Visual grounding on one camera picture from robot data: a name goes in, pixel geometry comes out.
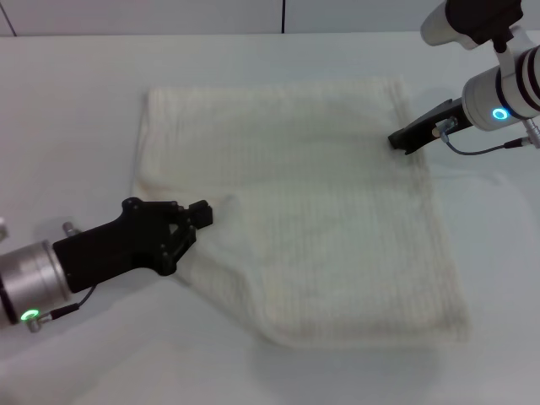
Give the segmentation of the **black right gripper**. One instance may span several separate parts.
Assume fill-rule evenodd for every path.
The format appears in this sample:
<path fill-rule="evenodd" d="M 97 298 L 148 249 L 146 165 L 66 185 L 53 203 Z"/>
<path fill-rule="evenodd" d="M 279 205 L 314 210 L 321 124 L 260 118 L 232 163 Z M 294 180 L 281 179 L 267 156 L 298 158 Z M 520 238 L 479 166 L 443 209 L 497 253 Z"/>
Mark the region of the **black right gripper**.
<path fill-rule="evenodd" d="M 404 149 L 409 155 L 435 141 L 433 130 L 437 124 L 452 119 L 456 124 L 448 134 L 468 128 L 468 119 L 461 99 L 447 100 L 411 123 L 405 130 L 401 129 L 388 137 L 393 149 Z"/>

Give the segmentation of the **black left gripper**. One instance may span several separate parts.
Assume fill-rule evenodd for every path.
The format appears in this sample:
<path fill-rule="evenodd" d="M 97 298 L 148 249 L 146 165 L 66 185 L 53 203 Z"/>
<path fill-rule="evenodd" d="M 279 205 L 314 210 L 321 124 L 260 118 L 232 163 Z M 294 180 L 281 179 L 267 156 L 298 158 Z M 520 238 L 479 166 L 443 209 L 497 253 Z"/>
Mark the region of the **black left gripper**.
<path fill-rule="evenodd" d="M 67 286 L 77 293 L 138 268 L 173 274 L 196 243 L 197 231 L 212 223 L 207 201 L 183 207 L 131 197 L 122 202 L 117 219 L 57 241 L 52 248 Z"/>

